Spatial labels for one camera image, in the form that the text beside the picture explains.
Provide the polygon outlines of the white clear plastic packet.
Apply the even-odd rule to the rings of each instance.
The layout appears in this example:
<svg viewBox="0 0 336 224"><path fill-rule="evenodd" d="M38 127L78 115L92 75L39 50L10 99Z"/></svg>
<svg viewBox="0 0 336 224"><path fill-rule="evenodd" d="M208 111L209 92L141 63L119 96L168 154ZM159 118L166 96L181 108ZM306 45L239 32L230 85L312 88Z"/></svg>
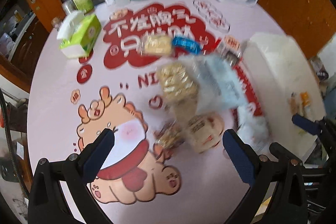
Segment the white clear plastic packet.
<svg viewBox="0 0 336 224"><path fill-rule="evenodd" d="M260 155L266 152L270 144L270 134L266 118L263 115L254 116L255 111L256 105L253 102L237 108L237 134L244 143L250 145Z"/></svg>

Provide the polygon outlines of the beige cracker packet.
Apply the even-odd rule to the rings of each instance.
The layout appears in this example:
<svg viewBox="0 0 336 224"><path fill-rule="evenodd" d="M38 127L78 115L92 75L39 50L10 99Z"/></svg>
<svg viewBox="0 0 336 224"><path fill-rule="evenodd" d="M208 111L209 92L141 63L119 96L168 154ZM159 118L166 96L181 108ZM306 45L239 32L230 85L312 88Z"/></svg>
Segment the beige cracker packet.
<svg viewBox="0 0 336 224"><path fill-rule="evenodd" d="M217 113L194 116L187 124L185 138L197 153L217 146L224 133L224 120Z"/></svg>

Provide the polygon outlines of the pale biscuit packet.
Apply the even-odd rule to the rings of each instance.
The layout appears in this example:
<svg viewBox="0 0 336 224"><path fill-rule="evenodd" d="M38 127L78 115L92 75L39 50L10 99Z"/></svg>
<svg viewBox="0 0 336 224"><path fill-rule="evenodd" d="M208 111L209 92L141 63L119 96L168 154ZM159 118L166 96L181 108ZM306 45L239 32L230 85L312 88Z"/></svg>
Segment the pale biscuit packet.
<svg viewBox="0 0 336 224"><path fill-rule="evenodd" d="M145 35L141 39L143 55L169 56L173 53L172 38L167 35Z"/></svg>

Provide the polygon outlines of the pink printed tablecloth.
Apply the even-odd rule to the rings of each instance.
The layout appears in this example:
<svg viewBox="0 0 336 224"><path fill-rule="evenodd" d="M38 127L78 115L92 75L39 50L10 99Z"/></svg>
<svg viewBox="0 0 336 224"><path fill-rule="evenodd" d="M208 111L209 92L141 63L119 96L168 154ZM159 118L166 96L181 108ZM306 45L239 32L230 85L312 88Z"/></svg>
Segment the pink printed tablecloth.
<svg viewBox="0 0 336 224"><path fill-rule="evenodd" d="M232 1L145 0L95 12L102 31L91 57L66 58L56 31L39 57L27 121L31 166L79 153L109 126L117 130L116 146L88 190L112 222L224 223L248 185L222 140L204 153L183 144L168 159L155 154L153 133L171 118L155 71L169 59L139 55L137 47L145 33L161 32L192 38L209 53L224 38L284 31L260 6ZM238 74L254 116L266 118L243 60Z"/></svg>

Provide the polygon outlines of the dark plum red packet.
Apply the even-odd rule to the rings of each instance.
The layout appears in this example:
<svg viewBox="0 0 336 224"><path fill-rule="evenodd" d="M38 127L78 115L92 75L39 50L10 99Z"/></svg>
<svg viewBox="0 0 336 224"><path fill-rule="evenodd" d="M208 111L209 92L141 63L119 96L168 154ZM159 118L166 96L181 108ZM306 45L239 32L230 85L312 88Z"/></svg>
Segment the dark plum red packet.
<svg viewBox="0 0 336 224"><path fill-rule="evenodd" d="M231 67L234 67L240 63L247 42L248 40L239 42L233 37L221 39L215 48L215 53L217 53Z"/></svg>

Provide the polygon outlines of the pale puffed snack packet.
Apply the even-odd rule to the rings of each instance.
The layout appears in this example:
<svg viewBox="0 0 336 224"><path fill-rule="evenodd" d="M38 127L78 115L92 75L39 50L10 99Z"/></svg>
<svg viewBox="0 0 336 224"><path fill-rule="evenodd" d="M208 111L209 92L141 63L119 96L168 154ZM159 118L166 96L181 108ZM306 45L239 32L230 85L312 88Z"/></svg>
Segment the pale puffed snack packet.
<svg viewBox="0 0 336 224"><path fill-rule="evenodd" d="M179 61L158 67L156 76L167 103L175 104L198 95L197 82Z"/></svg>

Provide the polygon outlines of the blue foil snack packet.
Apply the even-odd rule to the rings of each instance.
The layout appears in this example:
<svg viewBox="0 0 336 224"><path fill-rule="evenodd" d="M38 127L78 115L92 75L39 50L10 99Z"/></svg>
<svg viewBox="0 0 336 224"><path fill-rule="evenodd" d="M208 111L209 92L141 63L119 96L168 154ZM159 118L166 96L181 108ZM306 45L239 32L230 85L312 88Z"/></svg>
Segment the blue foil snack packet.
<svg viewBox="0 0 336 224"><path fill-rule="evenodd" d="M200 54L202 50L198 42L181 36L175 36L172 40L172 45L194 55Z"/></svg>

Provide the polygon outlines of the large light blue bag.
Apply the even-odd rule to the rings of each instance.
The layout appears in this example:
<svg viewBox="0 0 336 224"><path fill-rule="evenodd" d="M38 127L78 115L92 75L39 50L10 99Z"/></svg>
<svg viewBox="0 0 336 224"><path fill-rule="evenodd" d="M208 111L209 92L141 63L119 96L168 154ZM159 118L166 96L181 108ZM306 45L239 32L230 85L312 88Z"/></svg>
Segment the large light blue bag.
<svg viewBox="0 0 336 224"><path fill-rule="evenodd" d="M196 114L221 112L248 104L237 73L218 54L178 58L198 84Z"/></svg>

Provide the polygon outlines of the wooden cabinet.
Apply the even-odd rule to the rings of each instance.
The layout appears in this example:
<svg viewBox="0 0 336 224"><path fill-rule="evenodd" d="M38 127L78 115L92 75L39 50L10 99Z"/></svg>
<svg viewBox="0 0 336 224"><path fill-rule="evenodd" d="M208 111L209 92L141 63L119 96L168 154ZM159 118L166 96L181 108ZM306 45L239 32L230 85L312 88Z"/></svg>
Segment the wooden cabinet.
<svg viewBox="0 0 336 224"><path fill-rule="evenodd" d="M309 59L335 34L331 0L258 0L282 30L292 36Z"/></svg>

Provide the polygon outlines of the dried fruit mix packet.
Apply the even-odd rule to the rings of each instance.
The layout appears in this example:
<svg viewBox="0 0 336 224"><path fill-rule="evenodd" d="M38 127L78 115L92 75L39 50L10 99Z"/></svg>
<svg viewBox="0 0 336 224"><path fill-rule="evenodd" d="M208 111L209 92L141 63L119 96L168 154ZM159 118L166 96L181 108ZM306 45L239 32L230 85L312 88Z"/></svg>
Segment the dried fruit mix packet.
<svg viewBox="0 0 336 224"><path fill-rule="evenodd" d="M169 121L159 131L153 133L155 142L153 151L157 156L165 155L168 159L174 151L185 142L184 132L176 121Z"/></svg>

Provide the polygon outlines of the white plastic storage bin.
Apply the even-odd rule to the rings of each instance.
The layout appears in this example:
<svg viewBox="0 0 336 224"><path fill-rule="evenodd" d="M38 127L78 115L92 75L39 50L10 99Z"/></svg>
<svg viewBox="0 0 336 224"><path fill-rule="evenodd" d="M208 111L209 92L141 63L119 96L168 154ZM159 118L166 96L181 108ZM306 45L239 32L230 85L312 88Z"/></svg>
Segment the white plastic storage bin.
<svg viewBox="0 0 336 224"><path fill-rule="evenodd" d="M307 92L314 121L322 119L326 111L315 73L302 50L290 36L257 32L248 40L243 64L265 113L273 141L306 161L317 138L292 123L290 97L295 94L297 104L301 104L300 95Z"/></svg>

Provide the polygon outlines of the green tissue box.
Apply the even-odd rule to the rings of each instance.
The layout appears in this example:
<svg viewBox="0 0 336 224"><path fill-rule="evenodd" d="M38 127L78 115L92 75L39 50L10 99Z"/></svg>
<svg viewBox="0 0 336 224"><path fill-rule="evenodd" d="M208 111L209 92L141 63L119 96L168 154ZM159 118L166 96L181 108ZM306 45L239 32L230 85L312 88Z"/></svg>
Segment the green tissue box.
<svg viewBox="0 0 336 224"><path fill-rule="evenodd" d="M68 59L88 57L101 31L95 13L84 15L75 10L63 20L57 34L59 49Z"/></svg>

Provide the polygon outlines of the orange pastry tray packet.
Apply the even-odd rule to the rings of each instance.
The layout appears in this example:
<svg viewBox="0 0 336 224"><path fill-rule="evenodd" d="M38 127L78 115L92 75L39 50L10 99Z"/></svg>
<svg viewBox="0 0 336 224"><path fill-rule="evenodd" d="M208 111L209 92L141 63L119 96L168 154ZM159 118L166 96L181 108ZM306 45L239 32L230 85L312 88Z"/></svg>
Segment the orange pastry tray packet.
<svg viewBox="0 0 336 224"><path fill-rule="evenodd" d="M288 104L290 107L290 112L292 115L301 114L300 104L297 102L296 94L292 93L288 99Z"/></svg>

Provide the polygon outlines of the small metal tin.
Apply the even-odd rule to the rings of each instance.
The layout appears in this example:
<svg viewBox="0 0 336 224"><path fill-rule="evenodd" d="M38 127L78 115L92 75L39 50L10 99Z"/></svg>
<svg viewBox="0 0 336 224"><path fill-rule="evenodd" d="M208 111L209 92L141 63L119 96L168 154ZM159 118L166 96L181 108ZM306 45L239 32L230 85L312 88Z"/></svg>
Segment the small metal tin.
<svg viewBox="0 0 336 224"><path fill-rule="evenodd" d="M66 15L71 14L73 11L77 10L74 2L72 0L66 0L62 4L63 11Z"/></svg>

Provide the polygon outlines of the small glass jar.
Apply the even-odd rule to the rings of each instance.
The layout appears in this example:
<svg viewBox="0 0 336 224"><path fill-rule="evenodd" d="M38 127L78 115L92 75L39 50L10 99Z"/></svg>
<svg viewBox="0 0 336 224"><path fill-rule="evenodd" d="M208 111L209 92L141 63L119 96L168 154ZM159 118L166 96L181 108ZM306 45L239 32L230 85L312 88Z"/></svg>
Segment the small glass jar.
<svg viewBox="0 0 336 224"><path fill-rule="evenodd" d="M62 20L58 16L54 17L51 21L51 24L52 24L53 28L55 28L57 31L59 31L59 29L62 25Z"/></svg>

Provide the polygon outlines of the white orange oat bar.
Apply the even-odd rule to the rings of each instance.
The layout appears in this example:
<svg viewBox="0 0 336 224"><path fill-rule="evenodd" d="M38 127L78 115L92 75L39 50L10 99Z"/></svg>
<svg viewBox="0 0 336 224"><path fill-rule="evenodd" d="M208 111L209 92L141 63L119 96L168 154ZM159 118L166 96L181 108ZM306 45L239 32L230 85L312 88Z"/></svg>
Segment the white orange oat bar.
<svg viewBox="0 0 336 224"><path fill-rule="evenodd" d="M303 113L305 115L309 114L311 102L310 102L310 97L309 97L308 92L300 93L300 97L301 97L301 102L302 102Z"/></svg>

